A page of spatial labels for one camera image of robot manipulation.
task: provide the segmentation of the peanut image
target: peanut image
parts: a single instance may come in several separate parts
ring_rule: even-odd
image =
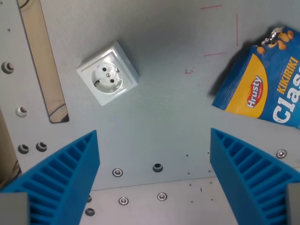
[[[284,41],[284,42],[288,42],[290,39],[289,39],[289,36],[285,33],[281,33],[279,35],[279,37]]]
[[[275,43],[275,44],[269,44],[268,46],[269,46],[269,48],[273,48],[273,47],[275,47],[277,45],[277,42]]]
[[[279,44],[279,49],[281,49],[281,50],[285,50],[286,49],[286,45],[283,43],[283,41],[278,40],[278,44]]]
[[[264,54],[266,51],[264,50],[263,47],[257,47],[257,52],[258,52],[259,54]]]
[[[294,37],[294,33],[291,30],[289,30],[287,32],[287,35],[288,35],[289,39],[293,39],[293,37]]]

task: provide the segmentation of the wooden plank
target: wooden plank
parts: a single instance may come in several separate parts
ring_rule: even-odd
[[[19,5],[24,4],[24,2],[23,0],[19,1]],[[28,4],[21,9],[21,13],[48,115],[51,115],[57,108],[65,104],[65,99],[61,89],[40,0],[30,0]],[[67,113],[67,107],[63,106],[50,116],[50,120],[53,123],[60,122]]]

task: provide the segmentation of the grey block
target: grey block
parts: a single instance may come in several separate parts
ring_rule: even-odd
[[[300,224],[300,183],[293,183],[287,186],[286,190],[286,212],[287,224]]]
[[[27,193],[0,193],[0,224],[30,224],[30,208]]]

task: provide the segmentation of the screw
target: screw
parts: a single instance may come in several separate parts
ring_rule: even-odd
[[[129,202],[129,200],[128,200],[128,198],[126,198],[126,197],[121,197],[121,198],[119,199],[119,204],[120,204],[120,205],[127,205],[128,202]]]
[[[123,175],[123,171],[119,168],[116,168],[112,171],[112,174],[115,176],[115,177],[120,177]]]
[[[164,201],[164,200],[166,200],[167,199],[167,194],[166,193],[159,193],[158,195],[157,195],[157,199],[158,200],[160,200],[160,201]]]
[[[281,149],[276,153],[277,158],[284,158],[284,157],[286,157],[286,155],[287,155],[287,152],[284,149]]]

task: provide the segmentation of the metal plate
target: metal plate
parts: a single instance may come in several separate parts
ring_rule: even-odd
[[[70,116],[68,123],[51,124],[17,5],[2,1],[0,40],[5,44],[0,62],[12,62],[15,71],[0,71],[0,107],[15,149],[19,144],[30,148],[26,155],[17,152],[23,172],[93,129],[101,158],[94,190],[214,176],[208,154],[211,127],[273,156],[285,149],[283,161],[300,166],[298,130],[211,106],[219,76],[241,43],[255,40],[277,21],[300,30],[300,2],[43,0]],[[222,6],[201,9],[212,5]],[[140,81],[100,106],[75,70],[114,40],[119,40]],[[28,110],[25,118],[15,114],[20,106]],[[38,142],[46,143],[48,150],[37,151]],[[153,172],[155,163],[164,170]],[[122,169],[123,176],[114,177],[114,168]]]
[[[161,192],[168,196],[165,201],[157,199]],[[215,177],[98,190],[90,196],[85,209],[95,215],[83,213],[80,225],[237,225]],[[119,204],[121,197],[128,198],[127,205]]]

